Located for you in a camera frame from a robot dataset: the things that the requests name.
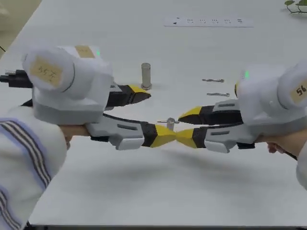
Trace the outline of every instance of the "human hand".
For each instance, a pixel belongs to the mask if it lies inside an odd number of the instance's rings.
[[[307,129],[290,133],[284,136],[259,137],[256,142],[267,142],[269,151],[288,152],[298,156],[307,141]]]
[[[70,141],[73,136],[89,136],[90,135],[87,129],[85,128],[85,126],[59,126],[59,127],[65,136],[67,150],[69,150],[71,147]]]
[[[267,144],[268,144],[269,153],[276,153],[276,152],[285,153],[285,150],[282,147],[280,147],[279,145],[277,145],[273,142],[267,142]]]

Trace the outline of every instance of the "number label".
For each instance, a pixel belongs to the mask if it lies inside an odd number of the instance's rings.
[[[301,82],[293,91],[290,96],[294,103],[300,103],[307,97],[307,80]]]
[[[95,58],[89,46],[75,46],[75,48],[81,58]]]
[[[36,57],[35,61],[30,67],[30,74],[38,77],[40,80],[47,82],[54,87],[58,87],[62,79],[63,70],[48,63],[42,57]]]
[[[302,96],[303,93],[305,93],[305,92],[306,92],[306,88],[305,88],[303,85],[301,85],[301,87],[299,87],[299,88],[296,90],[296,93],[297,93],[299,96]]]

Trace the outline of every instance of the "white sleeve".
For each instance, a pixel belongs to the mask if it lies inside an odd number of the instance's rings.
[[[66,158],[57,125],[18,107],[0,118],[0,230],[21,230]]]
[[[297,158],[296,177],[299,183],[307,190],[307,142]]]

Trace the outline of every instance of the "green leaf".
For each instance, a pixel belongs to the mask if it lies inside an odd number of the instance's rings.
[[[284,2],[284,4],[285,4],[286,6],[290,6],[290,5],[292,5],[293,3],[295,3],[295,1],[293,1],[293,0],[289,0],[289,1],[285,1],[285,2]]]
[[[307,0],[301,0],[296,4],[297,6],[307,6]]]

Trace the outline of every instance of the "green led light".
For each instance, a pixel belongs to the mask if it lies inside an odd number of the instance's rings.
[[[244,73],[244,78],[246,78],[246,79],[249,78],[249,72],[248,72],[248,71],[246,71],[246,72]]]

